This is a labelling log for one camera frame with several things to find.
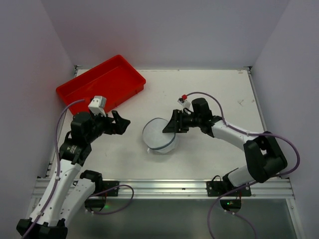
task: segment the white tabletop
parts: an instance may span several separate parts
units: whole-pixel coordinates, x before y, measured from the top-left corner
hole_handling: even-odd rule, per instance
[[[87,70],[79,70],[78,75]],[[123,135],[102,135],[92,143],[92,152],[82,171],[98,171],[107,179],[203,179],[243,166],[244,153],[198,128],[178,134],[178,147],[167,155],[147,153],[142,140],[145,124],[156,117],[169,120],[177,99],[194,91],[215,96],[230,123],[250,131],[262,132],[253,90],[246,71],[237,70],[139,70],[146,79],[143,91],[115,110],[131,124]],[[192,99],[202,97],[194,95]],[[207,99],[214,115],[216,103]],[[72,114],[67,113],[59,141],[70,130]]]

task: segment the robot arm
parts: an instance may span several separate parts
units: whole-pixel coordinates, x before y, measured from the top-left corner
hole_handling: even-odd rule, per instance
[[[73,116],[71,131],[67,133],[59,150],[61,159],[59,177],[57,177],[55,170],[43,197],[31,213],[30,218],[19,221],[17,230],[21,235],[24,235],[33,225],[26,238],[66,238],[67,225],[77,210],[93,192],[102,191],[102,175],[86,170],[81,174],[75,189],[66,198],[74,178],[92,151],[91,143],[103,133],[123,134],[131,123],[129,120],[121,118],[117,111],[112,111],[113,118],[108,117],[103,110],[105,101],[104,97],[96,96],[89,105],[90,112],[79,112]],[[54,194],[41,213],[40,210],[54,189],[56,179],[58,182]]]
[[[174,110],[163,133],[186,133],[190,127],[199,127],[211,137],[222,139],[245,152],[247,165],[223,176],[224,192],[243,184],[263,183],[287,167],[287,161],[276,139],[271,136],[249,136],[228,127],[220,116],[213,116],[204,98],[192,101],[194,112]]]

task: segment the white panel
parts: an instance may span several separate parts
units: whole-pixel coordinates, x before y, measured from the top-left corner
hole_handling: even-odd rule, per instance
[[[0,238],[13,239],[48,165],[62,109],[55,88],[72,64],[38,0],[0,1],[0,32]]]
[[[54,191],[53,197],[46,206],[46,209],[43,211],[43,215],[37,220],[38,224],[43,225],[44,223],[48,223],[49,227],[54,227],[57,225],[65,197],[69,191],[71,184],[74,181],[74,178],[81,170],[81,168],[82,167],[77,163],[72,164],[71,161],[61,160],[61,174],[56,184],[56,189]],[[43,205],[45,205],[46,201],[50,197],[56,181],[56,176],[57,171],[54,172],[53,177],[51,178],[49,185],[43,194],[43,197],[30,215],[30,217],[32,218],[32,222],[36,220],[38,213],[41,211]]]
[[[242,166],[241,168],[238,168],[234,172],[230,173],[228,175],[228,179],[235,187],[255,181],[255,179],[250,175],[247,165]]]
[[[213,135],[215,138],[222,139],[229,144],[232,144],[233,146],[236,146],[237,148],[244,151],[244,144],[249,140],[254,140],[256,136],[248,136],[246,134],[239,133],[231,128],[228,127],[228,125],[235,126],[237,129],[244,131],[246,133],[254,133],[249,129],[243,129],[236,125],[234,125],[231,122],[226,122],[227,125],[220,120],[214,126],[212,127]]]
[[[74,64],[251,66],[289,0],[42,0]]]
[[[192,91],[211,93],[224,107],[229,122],[251,131],[263,131],[246,71],[226,70],[140,70],[145,89],[116,108],[131,124],[123,135],[103,135],[92,143],[92,152],[83,170],[103,174],[104,178],[126,179],[202,179],[224,175],[246,163],[244,153],[220,139],[203,134],[199,128],[179,134],[177,148],[167,155],[147,153],[142,139],[145,124],[153,118],[169,120],[180,109],[178,98]],[[218,106],[207,99],[213,114]],[[60,144],[70,130],[68,114]]]
[[[308,238],[319,238],[319,1],[291,0],[253,67],[267,129],[296,144],[299,169],[290,175]],[[296,156],[282,144],[289,165]]]
[[[65,219],[65,226],[68,228],[75,214],[84,205],[84,202],[95,191],[95,183],[89,179],[82,178],[65,199],[61,212],[59,212],[60,220]]]

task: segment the red tray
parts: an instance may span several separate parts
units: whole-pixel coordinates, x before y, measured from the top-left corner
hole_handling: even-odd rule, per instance
[[[82,75],[56,88],[66,105],[80,99],[70,108],[72,114],[88,111],[94,96],[106,97],[105,112],[109,112],[144,89],[146,80],[121,56],[117,55]]]

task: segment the gray wall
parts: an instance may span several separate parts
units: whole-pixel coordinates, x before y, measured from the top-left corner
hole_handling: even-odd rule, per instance
[[[0,1],[0,32],[0,238],[12,239],[52,153],[55,88],[73,67],[39,0]]]
[[[72,63],[251,66],[289,0],[42,0]]]
[[[319,238],[319,1],[291,0],[253,67],[269,130],[291,139],[302,162],[291,175],[310,239]],[[290,165],[296,156],[285,145]]]

